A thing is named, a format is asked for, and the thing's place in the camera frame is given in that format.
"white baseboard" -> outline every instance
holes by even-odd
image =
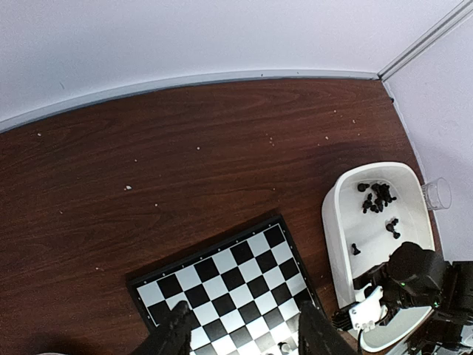
[[[374,72],[350,72],[343,70],[251,70],[241,72],[218,72],[214,74],[182,76],[178,78],[147,81],[144,83],[117,87],[100,92],[93,92],[87,95],[79,96],[77,98],[71,98],[66,101],[57,102],[49,106],[22,113],[0,122],[0,132],[7,131],[23,124],[28,124],[33,121],[41,120],[52,115],[70,111],[71,109],[78,109],[93,104],[99,104],[100,102],[108,100],[125,98],[128,96],[139,95],[161,89],[195,86],[201,84],[215,84],[228,81],[280,78],[351,78],[378,80],[378,75]]]

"wire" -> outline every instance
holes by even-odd
[[[363,355],[363,348],[361,347],[361,335],[363,334],[363,329],[360,329],[358,333],[358,355]]]

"clear plastic cup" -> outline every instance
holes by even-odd
[[[452,205],[450,184],[443,177],[422,185],[422,192],[427,208],[430,210],[449,209]]]

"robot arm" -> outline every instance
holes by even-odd
[[[364,289],[366,299],[335,312],[333,325],[344,331],[368,331],[373,323],[388,324],[402,308],[427,305],[437,323],[458,325],[460,331],[473,324],[473,262],[450,264],[432,250],[405,242],[389,261],[357,277],[353,285]]]

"white plastic bin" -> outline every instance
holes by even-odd
[[[357,190],[359,183],[387,183],[397,200],[382,213],[363,213],[362,203],[368,189]],[[401,233],[394,239],[386,230],[393,218]],[[435,250],[429,214],[415,173],[402,163],[383,162],[360,166],[344,173],[328,192],[322,206],[325,238],[332,269],[333,282],[340,308],[364,300],[363,292],[356,292],[353,279],[375,265],[388,261],[389,256],[403,242],[417,243],[423,249]],[[353,255],[351,245],[361,251]],[[430,307],[401,310],[388,326],[363,333],[361,346],[370,352],[381,351],[413,330],[431,311]]]

